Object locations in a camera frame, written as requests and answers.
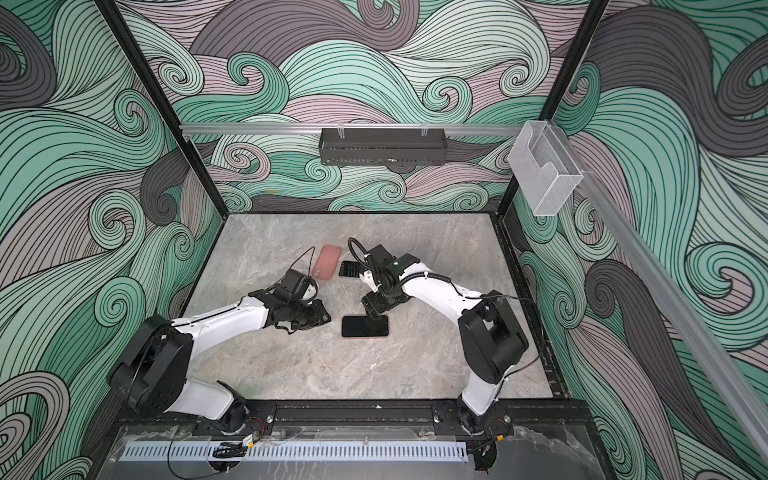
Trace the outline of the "aluminium rail wall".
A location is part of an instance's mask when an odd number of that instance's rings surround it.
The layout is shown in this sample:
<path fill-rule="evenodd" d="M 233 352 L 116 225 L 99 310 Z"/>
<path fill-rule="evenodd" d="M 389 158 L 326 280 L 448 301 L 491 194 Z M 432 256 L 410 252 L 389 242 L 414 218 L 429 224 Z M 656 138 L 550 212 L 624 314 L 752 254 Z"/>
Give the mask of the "aluminium rail wall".
<path fill-rule="evenodd" d="M 186 136 L 194 135 L 319 135 L 323 129 L 340 133 L 347 130 L 395 130 L 416 131 L 443 130 L 447 136 L 506 137 L 517 135 L 522 124 L 366 124 L 366 123 L 279 123 L 279 122 L 190 122 L 179 125 Z"/>
<path fill-rule="evenodd" d="M 766 460 L 767 406 L 637 231 L 640 217 L 635 212 L 631 185 L 621 168 L 615 165 L 613 169 L 618 179 L 605 184 L 603 177 L 607 171 L 590 164 L 562 128 L 554 124 L 550 128 L 555 144 L 565 150 L 565 157 L 582 176 L 579 187 L 585 197 L 596 208 L 596 213 L 648 287 L 661 313 L 671 321 L 752 446 L 761 459 Z"/>

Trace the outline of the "black wall tray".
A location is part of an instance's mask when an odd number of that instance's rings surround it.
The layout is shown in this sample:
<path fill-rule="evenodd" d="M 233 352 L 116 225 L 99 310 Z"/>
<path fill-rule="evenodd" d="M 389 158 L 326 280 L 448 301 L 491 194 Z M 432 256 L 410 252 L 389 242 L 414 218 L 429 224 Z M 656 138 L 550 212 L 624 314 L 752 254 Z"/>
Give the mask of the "black wall tray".
<path fill-rule="evenodd" d="M 325 128 L 318 149 L 332 166 L 440 165 L 448 153 L 443 129 Z"/>

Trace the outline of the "aluminium rail back wall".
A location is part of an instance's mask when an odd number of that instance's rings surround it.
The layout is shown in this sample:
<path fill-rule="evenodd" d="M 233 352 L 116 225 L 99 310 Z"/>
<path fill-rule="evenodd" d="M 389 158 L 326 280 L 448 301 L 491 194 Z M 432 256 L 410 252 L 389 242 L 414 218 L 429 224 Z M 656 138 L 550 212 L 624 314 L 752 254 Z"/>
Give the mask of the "aluminium rail back wall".
<path fill-rule="evenodd" d="M 443 130 L 447 136 L 506 137 L 517 135 L 522 124 L 366 124 L 366 123 L 279 123 L 279 122 L 190 122 L 179 125 L 186 136 L 194 135 L 319 135 L 323 129 L 340 133 L 347 130 L 395 130 L 416 131 Z"/>

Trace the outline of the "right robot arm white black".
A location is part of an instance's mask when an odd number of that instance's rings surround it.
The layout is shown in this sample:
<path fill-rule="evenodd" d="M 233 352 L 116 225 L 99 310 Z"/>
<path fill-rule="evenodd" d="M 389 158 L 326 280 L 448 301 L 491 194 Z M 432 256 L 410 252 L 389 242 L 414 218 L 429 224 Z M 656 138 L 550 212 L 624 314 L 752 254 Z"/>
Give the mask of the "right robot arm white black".
<path fill-rule="evenodd" d="M 397 258 L 381 245 L 352 255 L 359 279 L 370 289 L 362 299 L 370 318 L 380 319 L 415 299 L 456 325 L 470 369 L 457 401 L 459 413 L 468 428 L 486 419 L 505 379 L 529 349 L 508 297 L 496 290 L 480 293 L 461 287 L 417 257 Z"/>

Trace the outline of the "clear plastic wall holder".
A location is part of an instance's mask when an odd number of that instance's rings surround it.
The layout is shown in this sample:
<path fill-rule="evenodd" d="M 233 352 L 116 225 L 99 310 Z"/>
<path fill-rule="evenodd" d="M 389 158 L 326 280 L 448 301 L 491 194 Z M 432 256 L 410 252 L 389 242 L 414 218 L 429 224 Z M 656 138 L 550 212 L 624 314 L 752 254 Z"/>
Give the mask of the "clear plastic wall holder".
<path fill-rule="evenodd" d="M 507 160 L 536 217 L 557 216 L 583 179 L 567 135 L 549 121 L 526 122 Z"/>

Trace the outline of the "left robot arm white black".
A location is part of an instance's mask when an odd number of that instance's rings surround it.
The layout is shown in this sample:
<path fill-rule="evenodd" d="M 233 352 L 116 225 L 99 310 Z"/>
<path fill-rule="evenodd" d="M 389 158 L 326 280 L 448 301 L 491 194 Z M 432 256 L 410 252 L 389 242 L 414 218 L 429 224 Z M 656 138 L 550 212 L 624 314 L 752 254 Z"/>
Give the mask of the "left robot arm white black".
<path fill-rule="evenodd" d="M 142 418 L 165 413 L 202 417 L 226 432 L 248 421 L 246 399 L 231 386 L 192 378 L 190 363 L 241 335 L 274 327 L 288 334 L 323 326 L 331 315 L 310 276 L 289 269 L 273 285 L 205 314 L 144 320 L 108 375 L 108 385 Z"/>

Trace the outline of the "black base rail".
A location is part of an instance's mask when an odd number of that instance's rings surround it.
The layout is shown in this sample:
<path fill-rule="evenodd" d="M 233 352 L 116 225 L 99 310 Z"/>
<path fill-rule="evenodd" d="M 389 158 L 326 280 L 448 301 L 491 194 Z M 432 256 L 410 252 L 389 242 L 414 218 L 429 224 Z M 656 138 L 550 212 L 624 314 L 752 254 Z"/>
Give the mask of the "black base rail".
<path fill-rule="evenodd" d="M 167 412 L 139 417 L 124 409 L 113 424 L 190 425 L 197 432 L 218 435 L 243 426 L 245 431 L 271 433 L 290 427 L 425 427 L 437 435 L 503 433 L 514 425 L 589 423 L 592 415 L 582 401 L 568 399 L 502 399 L 475 416 L 456 399 L 416 400 L 247 400 L 219 420 Z"/>

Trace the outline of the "aluminium rail right wall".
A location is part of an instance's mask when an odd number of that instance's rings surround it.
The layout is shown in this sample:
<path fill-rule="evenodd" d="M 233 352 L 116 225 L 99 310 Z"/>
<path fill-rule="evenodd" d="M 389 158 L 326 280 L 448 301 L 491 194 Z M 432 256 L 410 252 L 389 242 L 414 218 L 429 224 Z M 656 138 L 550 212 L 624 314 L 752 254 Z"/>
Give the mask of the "aluminium rail right wall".
<path fill-rule="evenodd" d="M 565 150 L 565 157 L 582 176 L 579 187 L 585 197 L 596 208 L 596 213 L 648 287 L 661 313 L 671 321 L 752 446 L 761 459 L 766 460 L 767 406 L 637 231 L 640 217 L 635 212 L 631 185 L 621 168 L 615 165 L 613 169 L 618 179 L 605 184 L 603 177 L 607 171 L 590 164 L 562 128 L 554 124 L 550 128 L 555 144 Z"/>

